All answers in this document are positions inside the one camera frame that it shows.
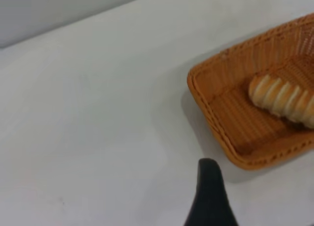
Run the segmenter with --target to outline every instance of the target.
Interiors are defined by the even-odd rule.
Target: wicker basket
[[[224,50],[188,74],[214,136],[227,157],[247,170],[292,158],[314,143],[314,131],[253,106],[249,82],[265,73],[314,91],[314,14]]]

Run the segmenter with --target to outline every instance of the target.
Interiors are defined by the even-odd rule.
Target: pastry
[[[256,76],[249,86],[249,97],[257,107],[278,117],[314,128],[314,92],[292,85],[279,77]]]

